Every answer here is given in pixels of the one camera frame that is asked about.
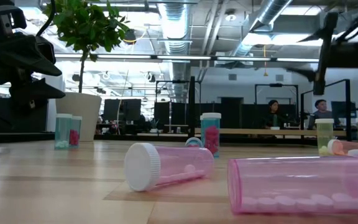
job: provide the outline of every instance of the ductwork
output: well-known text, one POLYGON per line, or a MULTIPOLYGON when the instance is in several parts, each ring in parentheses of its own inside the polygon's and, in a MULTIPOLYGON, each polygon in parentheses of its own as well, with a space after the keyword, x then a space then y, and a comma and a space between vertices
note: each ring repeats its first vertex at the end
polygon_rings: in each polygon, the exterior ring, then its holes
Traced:
MULTIPOLYGON (((178 39, 188 37, 190 7, 188 4, 169 3, 157 4, 162 18, 162 32, 166 39, 175 39, 165 42, 165 49, 169 55, 188 55, 190 43, 180 42, 178 39)), ((172 80, 189 80, 190 64, 172 62, 170 65, 172 80)), ((174 85, 173 92, 178 101, 183 101, 188 85, 174 85)))
POLYGON ((261 26, 268 26, 269 24, 272 24, 291 2, 292 0, 264 0, 261 4, 259 15, 256 17, 256 20, 251 19, 251 21, 245 21, 248 25, 248 30, 244 33, 246 36, 236 49, 233 50, 231 56, 246 56, 253 47, 253 45, 247 44, 249 31, 257 29, 261 26))

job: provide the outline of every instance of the tree trunk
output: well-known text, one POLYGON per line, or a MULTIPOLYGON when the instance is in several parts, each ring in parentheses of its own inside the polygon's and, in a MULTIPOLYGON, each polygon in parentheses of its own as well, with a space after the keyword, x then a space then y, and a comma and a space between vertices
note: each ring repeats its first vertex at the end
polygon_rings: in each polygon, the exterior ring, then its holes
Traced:
POLYGON ((84 67, 85 67, 85 60, 86 60, 85 55, 86 54, 87 54, 87 52, 84 52, 83 56, 81 58, 80 84, 78 85, 79 93, 82 93, 82 81, 83 81, 83 76, 84 76, 84 67))

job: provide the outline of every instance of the table surface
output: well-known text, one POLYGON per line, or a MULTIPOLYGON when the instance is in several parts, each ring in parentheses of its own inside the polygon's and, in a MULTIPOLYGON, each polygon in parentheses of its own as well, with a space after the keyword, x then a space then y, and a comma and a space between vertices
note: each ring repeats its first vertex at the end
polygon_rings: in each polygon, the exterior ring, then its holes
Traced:
MULTIPOLYGON (((149 193, 129 190, 123 173, 128 141, 0 144, 0 224, 358 223, 357 215, 233 215, 227 197, 229 158, 317 156, 315 147, 222 147, 210 179, 149 193)), ((156 142, 182 146, 182 142, 156 142)))

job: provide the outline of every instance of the woman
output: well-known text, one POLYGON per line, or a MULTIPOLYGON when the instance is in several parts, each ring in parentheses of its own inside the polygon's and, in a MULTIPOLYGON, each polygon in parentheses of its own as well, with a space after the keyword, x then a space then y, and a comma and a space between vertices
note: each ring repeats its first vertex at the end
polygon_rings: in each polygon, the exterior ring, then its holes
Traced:
POLYGON ((268 103, 268 115, 264 119, 264 127, 270 129, 271 127, 284 127, 287 120, 278 110, 278 101, 270 100, 268 103))

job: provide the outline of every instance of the white planter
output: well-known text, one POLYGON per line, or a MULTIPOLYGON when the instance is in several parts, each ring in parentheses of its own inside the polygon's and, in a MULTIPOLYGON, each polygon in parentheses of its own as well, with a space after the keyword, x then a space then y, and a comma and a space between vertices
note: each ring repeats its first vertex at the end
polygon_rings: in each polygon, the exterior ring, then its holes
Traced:
POLYGON ((84 93, 66 93, 62 99, 56 99, 57 113, 68 113, 81 116, 80 141, 93 141, 96 123, 98 122, 102 98, 84 93))

